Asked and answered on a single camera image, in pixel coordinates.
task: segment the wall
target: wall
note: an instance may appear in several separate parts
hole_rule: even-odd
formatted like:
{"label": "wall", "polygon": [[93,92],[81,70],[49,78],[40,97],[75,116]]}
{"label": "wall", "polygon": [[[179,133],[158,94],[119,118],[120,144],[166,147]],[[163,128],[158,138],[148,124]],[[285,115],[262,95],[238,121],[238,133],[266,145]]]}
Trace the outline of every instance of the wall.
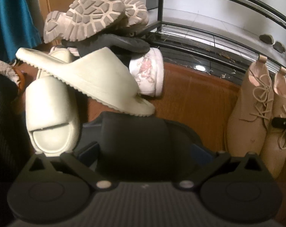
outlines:
{"label": "wall", "polygon": [[[286,16],[286,0],[261,0]],[[197,13],[243,28],[268,33],[286,46],[286,30],[265,16],[228,0],[164,0],[164,7]]]}

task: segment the wooden floor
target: wooden floor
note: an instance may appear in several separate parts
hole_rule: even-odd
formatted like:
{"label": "wooden floor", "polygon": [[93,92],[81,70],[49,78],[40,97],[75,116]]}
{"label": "wooden floor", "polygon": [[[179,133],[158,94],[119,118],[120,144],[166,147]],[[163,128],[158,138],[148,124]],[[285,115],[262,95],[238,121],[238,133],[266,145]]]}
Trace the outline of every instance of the wooden floor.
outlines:
{"label": "wooden floor", "polygon": [[[27,83],[35,79],[35,68],[26,64],[18,68],[27,73]],[[155,105],[157,117],[188,125],[200,135],[204,146],[219,151],[224,148],[224,129],[238,90],[239,86],[226,80],[166,63],[162,97],[147,99]],[[77,101],[82,123],[94,120],[102,111],[115,111],[81,93],[77,93]],[[23,108],[21,102],[17,109]],[[286,226],[286,164],[277,181],[284,198],[276,220]]]}

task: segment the gray ribbed surface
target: gray ribbed surface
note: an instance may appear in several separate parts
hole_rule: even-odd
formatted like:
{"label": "gray ribbed surface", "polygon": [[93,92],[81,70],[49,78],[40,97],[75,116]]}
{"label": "gray ribbed surface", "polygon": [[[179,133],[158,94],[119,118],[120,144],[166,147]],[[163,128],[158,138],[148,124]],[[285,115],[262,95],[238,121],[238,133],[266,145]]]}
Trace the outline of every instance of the gray ribbed surface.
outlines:
{"label": "gray ribbed surface", "polygon": [[[42,226],[20,220],[13,226]],[[209,213],[195,194],[175,189],[170,183],[120,183],[111,192],[96,194],[80,214],[48,227],[281,227],[274,221],[238,225]]]}

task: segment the shoe heel tab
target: shoe heel tab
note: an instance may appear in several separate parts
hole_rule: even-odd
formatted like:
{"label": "shoe heel tab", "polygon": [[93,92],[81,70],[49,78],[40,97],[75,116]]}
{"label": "shoe heel tab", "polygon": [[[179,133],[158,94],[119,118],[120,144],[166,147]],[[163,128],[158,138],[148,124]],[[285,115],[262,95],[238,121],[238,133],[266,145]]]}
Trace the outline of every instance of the shoe heel tab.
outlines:
{"label": "shoe heel tab", "polygon": [[267,62],[267,57],[263,55],[258,55],[257,62],[265,64]]}
{"label": "shoe heel tab", "polygon": [[280,73],[281,75],[283,75],[283,76],[286,76],[286,68],[284,68],[284,67],[280,67],[280,69],[279,69],[279,71],[278,71],[278,73]]}

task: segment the teal curtain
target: teal curtain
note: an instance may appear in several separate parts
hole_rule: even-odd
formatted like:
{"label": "teal curtain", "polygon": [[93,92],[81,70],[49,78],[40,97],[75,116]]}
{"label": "teal curtain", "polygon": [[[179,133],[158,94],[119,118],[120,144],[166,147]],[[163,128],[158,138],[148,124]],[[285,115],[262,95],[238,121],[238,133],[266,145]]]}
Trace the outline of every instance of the teal curtain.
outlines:
{"label": "teal curtain", "polygon": [[0,60],[15,59],[21,47],[34,48],[41,44],[26,0],[0,0]]}

